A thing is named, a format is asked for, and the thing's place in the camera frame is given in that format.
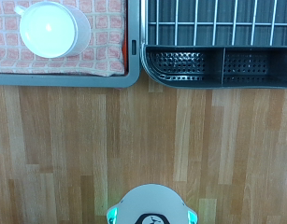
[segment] gray tray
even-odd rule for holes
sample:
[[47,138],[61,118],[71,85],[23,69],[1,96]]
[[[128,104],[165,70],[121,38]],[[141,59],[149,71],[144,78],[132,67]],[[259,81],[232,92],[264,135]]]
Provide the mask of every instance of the gray tray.
[[287,88],[287,0],[142,0],[141,60],[175,88]]
[[21,86],[66,86],[125,88],[133,85],[141,70],[139,58],[140,7],[139,2],[128,0],[128,74],[126,76],[96,77],[72,75],[23,75],[0,74],[0,85]]

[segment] gray frame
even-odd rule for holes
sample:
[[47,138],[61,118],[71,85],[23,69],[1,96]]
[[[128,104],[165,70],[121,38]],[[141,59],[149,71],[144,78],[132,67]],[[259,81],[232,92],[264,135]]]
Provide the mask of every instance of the gray frame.
[[128,70],[122,77],[0,74],[0,85],[126,88],[136,83],[140,64],[140,4],[128,0]]

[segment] cup handle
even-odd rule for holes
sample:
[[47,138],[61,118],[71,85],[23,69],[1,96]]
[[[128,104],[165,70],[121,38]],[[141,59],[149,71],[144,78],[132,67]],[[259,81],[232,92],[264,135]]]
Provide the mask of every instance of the cup handle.
[[26,7],[21,7],[21,6],[15,6],[14,7],[14,11],[21,16],[23,15],[25,9],[26,9]]

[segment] wooden floor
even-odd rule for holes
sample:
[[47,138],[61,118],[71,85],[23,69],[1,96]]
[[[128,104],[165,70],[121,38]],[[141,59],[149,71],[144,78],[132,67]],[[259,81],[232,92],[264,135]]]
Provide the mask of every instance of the wooden floor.
[[200,224],[287,223],[287,91],[0,87],[1,224],[105,224],[146,183]]

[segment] metal grid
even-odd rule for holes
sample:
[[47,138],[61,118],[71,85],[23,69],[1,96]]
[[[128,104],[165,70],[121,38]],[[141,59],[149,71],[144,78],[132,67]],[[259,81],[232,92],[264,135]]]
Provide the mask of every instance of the metal grid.
[[[193,21],[179,20],[180,13],[187,14],[188,17],[192,14],[190,12],[191,8],[179,9],[179,4],[184,4],[183,2],[186,2],[187,4],[189,2],[194,2],[194,10],[192,10],[194,13]],[[214,4],[212,4],[213,10],[208,10],[208,12],[206,12],[204,7],[200,9],[200,4],[204,4],[204,2],[214,2]],[[229,5],[229,10],[231,10],[231,16],[225,16],[226,21],[219,21],[218,14],[223,13],[220,7],[222,4],[227,3]],[[165,4],[169,4],[171,11],[163,11],[161,6],[163,7]],[[280,6],[280,9],[283,9],[283,12],[278,11],[278,6]],[[143,12],[146,13],[145,44],[171,46],[240,45],[287,47],[287,13],[284,12],[284,9],[287,10],[287,0],[146,0],[145,12]],[[199,15],[204,13],[212,14],[210,21],[201,21],[199,19]],[[238,21],[238,14],[241,16],[243,13],[250,14],[251,19],[249,21]],[[258,17],[261,15],[264,15],[265,19],[260,21],[258,20]],[[180,40],[183,39],[183,34],[180,31],[181,27],[188,28],[188,32],[189,30],[191,31],[189,36],[187,36],[187,39],[190,40],[182,41],[182,43],[180,43]],[[206,29],[206,31],[200,32],[199,29],[201,29],[201,27]],[[260,27],[264,30],[256,31],[256,29]],[[237,30],[241,28],[243,28],[243,31],[240,31],[238,34]],[[225,36],[226,40],[217,43],[217,35]],[[165,41],[167,38],[171,39],[172,36],[173,41]],[[200,44],[197,41],[198,36],[200,38],[206,38],[207,40],[209,40],[208,37],[210,36],[211,40],[207,41],[207,43],[203,42]]]

